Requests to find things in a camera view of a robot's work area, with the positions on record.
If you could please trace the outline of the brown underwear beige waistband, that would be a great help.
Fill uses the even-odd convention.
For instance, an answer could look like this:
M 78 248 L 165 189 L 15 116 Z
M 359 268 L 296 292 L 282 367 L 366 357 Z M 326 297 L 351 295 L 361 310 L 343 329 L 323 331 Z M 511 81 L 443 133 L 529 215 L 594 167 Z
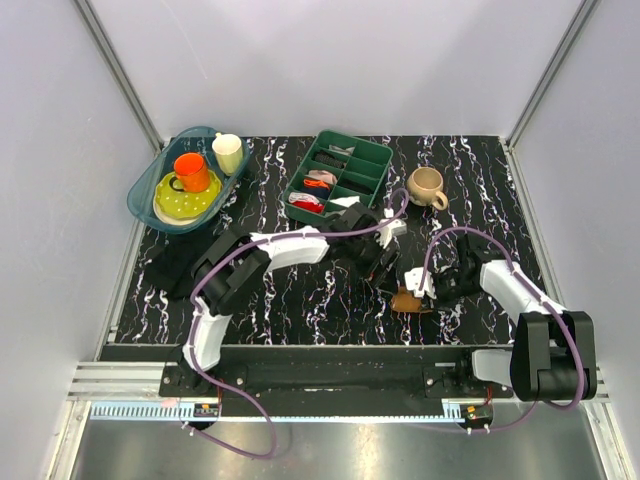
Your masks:
M 399 287 L 391 298 L 391 310 L 396 313 L 430 313 L 432 309 L 422 304 L 422 299 L 415 297 L 405 287 Z

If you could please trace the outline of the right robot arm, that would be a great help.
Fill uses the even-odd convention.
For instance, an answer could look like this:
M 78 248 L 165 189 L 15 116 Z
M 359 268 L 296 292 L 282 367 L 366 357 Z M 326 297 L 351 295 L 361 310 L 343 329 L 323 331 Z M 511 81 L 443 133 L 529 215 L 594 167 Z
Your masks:
M 597 393 L 594 326 L 584 311 L 551 300 L 530 280 L 506 248 L 467 231 L 457 239 L 457 262 L 430 270 L 428 295 L 435 305 L 484 293 L 515 325 L 512 347 L 476 349 L 454 371 L 454 384 L 476 396 L 489 383 L 512 390 L 526 402 L 570 408 Z

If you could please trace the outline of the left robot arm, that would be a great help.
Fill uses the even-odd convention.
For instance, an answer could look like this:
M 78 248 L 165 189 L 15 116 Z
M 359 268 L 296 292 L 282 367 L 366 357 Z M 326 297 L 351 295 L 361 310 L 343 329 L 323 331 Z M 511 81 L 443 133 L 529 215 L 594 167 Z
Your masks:
M 194 322 L 183 347 L 188 364 L 181 384 L 196 396 L 215 386 L 214 367 L 233 315 L 262 284 L 265 274 L 302 264 L 347 260 L 360 277 L 377 289 L 393 276 L 399 252 L 395 238 L 406 223 L 391 209 L 379 217 L 356 202 L 316 226 L 280 233 L 226 230 L 192 269 Z

